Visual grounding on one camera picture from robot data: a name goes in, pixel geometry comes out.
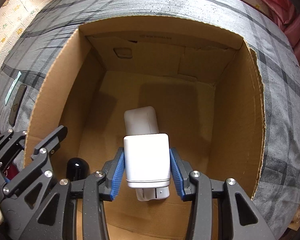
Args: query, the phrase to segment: blue gripper pad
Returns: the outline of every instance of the blue gripper pad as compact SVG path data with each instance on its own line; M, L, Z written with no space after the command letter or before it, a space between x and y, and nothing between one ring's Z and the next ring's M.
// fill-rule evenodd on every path
M112 178L111 183L111 191L110 191L110 198L111 200L114 200L114 198L119 194L120 184L122 181L123 172L125 169L125 163L124 163L124 151L122 150L117 168L114 171L114 175Z
M172 150L170 150L170 169L171 169L171 174L173 177L174 185L176 187L177 194L183 198L186 196L185 191L184 191L184 186L183 186L183 179L181 176L181 173L179 171L177 162L173 156Z

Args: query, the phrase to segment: gray plaid bedsheet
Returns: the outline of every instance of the gray plaid bedsheet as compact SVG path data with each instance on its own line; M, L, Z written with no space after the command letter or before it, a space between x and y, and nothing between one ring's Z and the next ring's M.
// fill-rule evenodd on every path
M257 53L266 115L262 173L253 202L278 239L300 202L300 68L287 37L240 0L53 0L21 35L0 69L0 130L21 84L27 85L15 130L27 130L38 91L54 59L82 23L117 16L188 18L243 36ZM5 106L17 73L22 75ZM23 154L15 160L22 168Z

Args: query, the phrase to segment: metal bolt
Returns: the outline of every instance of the metal bolt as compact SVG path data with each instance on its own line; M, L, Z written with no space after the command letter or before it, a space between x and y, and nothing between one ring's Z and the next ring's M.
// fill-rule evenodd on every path
M100 178L100 177L102 177L104 174L105 174L105 173L104 173L103 171L96 171L96 172L94 173L94 176Z
M39 150L39 152L42 153L42 154L45 154L45 153L47 153L47 149L46 148L41 148Z
M7 187L4 187L4 188L3 188L3 193L4 193L5 195L7 195L7 194L9 193L9 189L8 189Z
M60 185L64 186L64 185L67 185L68 182L69 182L69 180L67 180L67 179L62 179L62 180L60 180L59 183L60 183Z
M227 179L227 183L228 183L229 185L234 185L234 184L236 183L236 181L235 181L235 179L233 179L233 178L229 178L229 179Z
M44 175L47 177L47 178L51 178L52 177L52 171L50 171L50 170L47 170L47 171L45 171L44 172Z
M201 175L201 173L200 173L200 171L191 171L191 172L190 172L190 175L191 175L192 177L197 178L197 177L199 177L199 176Z

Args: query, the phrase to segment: cardboard box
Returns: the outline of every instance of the cardboard box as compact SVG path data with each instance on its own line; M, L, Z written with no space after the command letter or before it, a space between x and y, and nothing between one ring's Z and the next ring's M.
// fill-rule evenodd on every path
M91 171L101 169L123 146L123 113L143 106L154 107L160 132L195 170L235 178L253 196L265 133L256 56L241 36L182 18L131 16L81 25L42 84L25 162L62 124L68 135L51 158L57 177L65 177L68 159L76 156ZM124 175L105 211L111 239L182 239L190 203L180 200L173 182L168 199L140 202Z

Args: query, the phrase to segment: pink curtain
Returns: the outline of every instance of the pink curtain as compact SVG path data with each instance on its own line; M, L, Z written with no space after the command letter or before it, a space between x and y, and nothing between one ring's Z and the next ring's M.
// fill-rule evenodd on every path
M272 20L285 33L300 61L300 14L290 0L262 0L268 5Z

